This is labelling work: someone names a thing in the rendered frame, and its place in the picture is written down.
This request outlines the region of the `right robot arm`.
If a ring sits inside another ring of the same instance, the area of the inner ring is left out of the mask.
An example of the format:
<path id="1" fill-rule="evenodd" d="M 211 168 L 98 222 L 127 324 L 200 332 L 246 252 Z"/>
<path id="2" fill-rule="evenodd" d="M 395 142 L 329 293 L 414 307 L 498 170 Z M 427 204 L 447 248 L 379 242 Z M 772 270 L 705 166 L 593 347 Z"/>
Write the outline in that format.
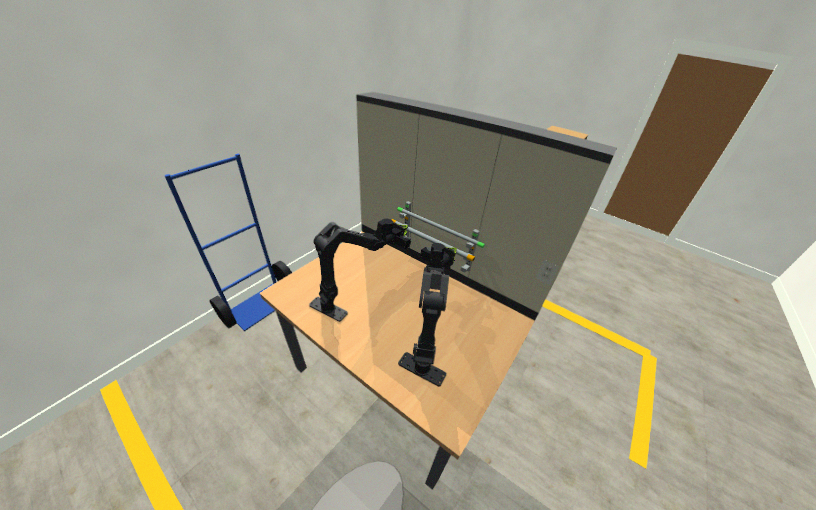
<path id="1" fill-rule="evenodd" d="M 441 315 L 441 310 L 445 311 L 446 309 L 449 283 L 449 275 L 444 274 L 444 261 L 442 260 L 443 255 L 446 253 L 444 248 L 445 246 L 441 243 L 433 243 L 431 247 L 421 249 L 420 258 L 429 261 L 428 265 L 424 267 L 419 300 L 419 308 L 422 308 L 423 314 L 423 334 L 421 332 L 420 336 L 418 337 L 418 344 L 414 344 L 414 355 L 405 352 L 398 362 L 398 365 L 402 368 L 438 387 L 442 385 L 447 375 L 445 371 L 433 366 L 436 352 L 434 339 L 435 328 Z M 442 255 L 440 259 L 441 253 Z M 440 290 L 440 292 L 430 291 L 430 289 Z M 445 298 L 443 296 L 445 296 Z M 438 309 L 439 311 L 434 309 Z"/>

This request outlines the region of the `grey metal bar with yellow ends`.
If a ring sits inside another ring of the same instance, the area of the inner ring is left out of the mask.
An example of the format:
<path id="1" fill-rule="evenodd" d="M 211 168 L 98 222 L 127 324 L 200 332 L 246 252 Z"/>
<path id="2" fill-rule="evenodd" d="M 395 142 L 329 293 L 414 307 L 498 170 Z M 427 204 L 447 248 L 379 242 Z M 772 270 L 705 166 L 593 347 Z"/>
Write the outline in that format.
<path id="1" fill-rule="evenodd" d="M 391 219 L 391 220 L 393 220 L 393 219 Z M 404 225 L 404 224 L 402 224 L 402 223 L 400 223 L 400 222 L 398 222 L 398 221 L 396 221 L 396 220 L 393 220 L 393 222 L 395 222 L 396 224 Z M 425 239 L 425 240 L 428 240 L 428 241 L 430 241 L 430 242 L 432 242 L 432 243 L 441 243 L 441 244 L 443 244 L 445 247 L 448 247 L 448 248 L 454 248 L 454 247 L 452 247 L 452 246 L 450 246 L 450 245 L 448 245 L 448 244 L 446 244 L 446 243 L 444 243 L 444 242 L 442 242 L 442 241 L 439 241 L 439 240 L 437 240 L 437 239 L 435 239 L 435 238 L 433 238 L 433 237 L 431 237 L 431 236 L 428 236 L 428 235 L 426 235 L 426 234 L 424 234 L 424 233 L 422 233 L 422 232 L 420 232 L 420 231 L 417 231 L 417 230 L 415 230 L 415 229 L 413 229 L 413 228 L 411 228 L 411 227 L 409 227 L 409 226 L 408 226 L 408 228 L 406 229 L 406 231 L 408 231 L 408 232 L 410 232 L 410 233 L 413 233 L 413 234 L 415 234 L 415 235 L 417 235 L 417 236 L 419 236 L 419 237 L 421 237 L 421 238 L 423 238 L 423 239 Z M 461 250 L 459 250 L 459 249 L 457 249 L 457 250 L 456 250 L 456 254 L 458 254 L 458 255 L 460 255 L 460 256 L 462 256 L 462 257 L 464 257 L 464 258 L 466 258 L 466 259 L 468 259 L 468 260 L 470 260 L 470 261 L 472 261 L 472 262 L 473 262 L 473 261 L 474 261 L 474 259 L 475 259 L 475 257 L 474 257 L 474 256 L 472 256 L 472 255 L 470 255 L 470 254 L 468 254 L 468 253 L 466 253 L 466 252 L 463 252 L 463 251 L 461 251 Z"/>

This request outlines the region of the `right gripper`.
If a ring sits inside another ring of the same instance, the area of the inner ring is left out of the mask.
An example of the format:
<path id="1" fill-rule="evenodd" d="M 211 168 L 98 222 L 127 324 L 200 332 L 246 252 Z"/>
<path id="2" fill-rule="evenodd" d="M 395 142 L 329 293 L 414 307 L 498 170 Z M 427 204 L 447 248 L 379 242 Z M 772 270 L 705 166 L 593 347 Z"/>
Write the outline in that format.
<path id="1" fill-rule="evenodd" d="M 454 249 L 454 250 L 453 250 L 453 249 Z M 446 269 L 448 269 L 448 270 L 450 269 L 450 266 L 452 266 L 452 265 L 453 265 L 453 263 L 454 263 L 454 258 L 455 258 L 454 256 L 455 256 L 455 254 L 456 254 L 456 250 L 457 250 L 457 248 L 455 248 L 455 247 L 454 247 L 454 248 L 448 248 L 448 247 L 445 247 L 445 249 L 444 249 L 444 251 L 445 251 L 446 253 L 443 255 L 443 259 L 442 259 L 442 260 L 444 261 L 444 267 L 445 267 Z M 453 253 L 453 252 L 454 252 L 454 253 Z M 448 264 L 447 264 L 447 263 L 448 263 Z M 446 264 L 447 264 L 447 265 L 446 265 Z M 446 266 L 445 266 L 445 265 L 446 265 Z"/>

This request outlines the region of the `dark grey wall panel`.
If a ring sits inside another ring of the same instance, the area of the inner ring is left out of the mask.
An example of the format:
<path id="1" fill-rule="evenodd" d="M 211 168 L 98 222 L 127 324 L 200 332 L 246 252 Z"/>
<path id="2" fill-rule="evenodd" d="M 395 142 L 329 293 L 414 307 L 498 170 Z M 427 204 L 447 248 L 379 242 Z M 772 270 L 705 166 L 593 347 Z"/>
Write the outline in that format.
<path id="1" fill-rule="evenodd" d="M 535 321 L 616 147 L 447 106 L 356 94 L 362 232 L 398 207 L 472 238 L 444 274 Z"/>

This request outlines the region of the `grey metal bar with green end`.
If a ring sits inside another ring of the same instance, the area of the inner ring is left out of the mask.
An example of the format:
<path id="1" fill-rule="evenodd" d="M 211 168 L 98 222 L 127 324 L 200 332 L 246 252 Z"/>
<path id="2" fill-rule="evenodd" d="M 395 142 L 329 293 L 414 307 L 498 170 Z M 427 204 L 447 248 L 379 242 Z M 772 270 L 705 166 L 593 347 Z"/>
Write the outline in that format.
<path id="1" fill-rule="evenodd" d="M 430 220 L 428 220 L 428 219 L 426 219 L 426 218 L 423 218 L 423 217 L 421 217 L 421 216 L 419 216 L 419 215 L 416 215 L 416 214 L 414 214 L 414 213 L 412 213 L 412 212 L 409 212 L 409 211 L 407 211 L 407 210 L 405 210 L 405 209 L 403 209 L 403 208 L 398 207 L 398 211 L 400 211 L 400 212 L 402 212 L 402 213 L 405 213 L 405 214 L 407 214 L 407 215 L 409 215 L 409 216 L 412 216 L 412 217 L 414 217 L 414 218 L 416 218 L 416 219 L 418 219 L 418 220 L 421 220 L 421 221 L 423 221 L 423 222 L 425 222 L 425 223 L 428 223 L 428 224 L 430 224 L 430 225 L 432 225 L 432 226 L 434 226 L 434 227 L 437 227 L 437 228 L 439 228 L 439 229 L 441 229 L 441 230 L 443 230 L 443 231 L 446 231 L 446 232 L 448 232 L 448 233 L 450 233 L 450 234 L 453 234 L 453 235 L 455 235 L 455 236 L 457 236 L 457 237 L 459 237 L 459 238 L 462 238 L 462 239 L 464 239 L 464 240 L 466 240 L 466 241 L 468 241 L 468 242 L 471 242 L 471 243 L 473 243 L 473 244 L 475 244 L 475 245 L 477 245 L 477 246 L 479 246 L 479 247 L 482 247 L 482 248 L 483 248 L 483 247 L 484 247 L 484 245 L 485 245 L 485 244 L 483 244 L 483 243 L 481 243 L 481 242 L 479 242 L 479 241 L 476 241 L 476 240 L 474 240 L 474 239 L 472 239 L 472 238 L 469 238 L 469 237 L 467 237 L 467 236 L 465 236 L 465 235 L 463 235 L 463 234 L 460 234 L 460 233 L 458 233 L 458 232 L 456 232 L 456 231 L 453 231 L 453 230 L 451 230 L 451 229 L 449 229 L 449 228 L 446 228 L 446 227 L 444 227 L 444 226 L 442 226 L 442 225 L 440 225 L 440 224 L 437 224 L 437 223 L 435 223 L 435 222 L 433 222 L 433 221 L 430 221 Z"/>

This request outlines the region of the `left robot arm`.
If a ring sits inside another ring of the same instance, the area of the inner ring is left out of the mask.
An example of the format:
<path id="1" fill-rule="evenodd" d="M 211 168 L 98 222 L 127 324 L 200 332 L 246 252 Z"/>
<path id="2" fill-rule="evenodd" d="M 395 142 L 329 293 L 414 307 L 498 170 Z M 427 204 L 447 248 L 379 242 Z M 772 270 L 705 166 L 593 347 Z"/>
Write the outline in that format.
<path id="1" fill-rule="evenodd" d="M 391 219 L 382 219 L 382 221 L 379 221 L 376 234 L 355 232 L 340 227 L 335 222 L 330 222 L 319 234 L 317 234 L 314 238 L 314 244 L 320 261 L 320 297 L 317 296 L 314 298 L 309 303 L 309 307 L 338 322 L 341 322 L 348 314 L 348 311 L 333 303 L 336 296 L 338 296 L 338 286 L 336 286 L 334 273 L 334 254 L 336 253 L 340 243 L 358 245 L 372 251 L 377 251 L 389 243 L 392 245 L 397 244 L 404 249 L 408 248 L 411 245 L 411 237 L 401 236 L 401 230 L 392 230 L 392 228 L 393 220 Z M 335 232 L 336 230 L 337 232 Z M 334 232 L 335 234 L 333 234 Z M 394 236 L 394 240 L 391 233 Z M 328 238 L 327 236 L 331 236 L 331 238 Z M 401 237 L 398 238 L 398 236 Z"/>

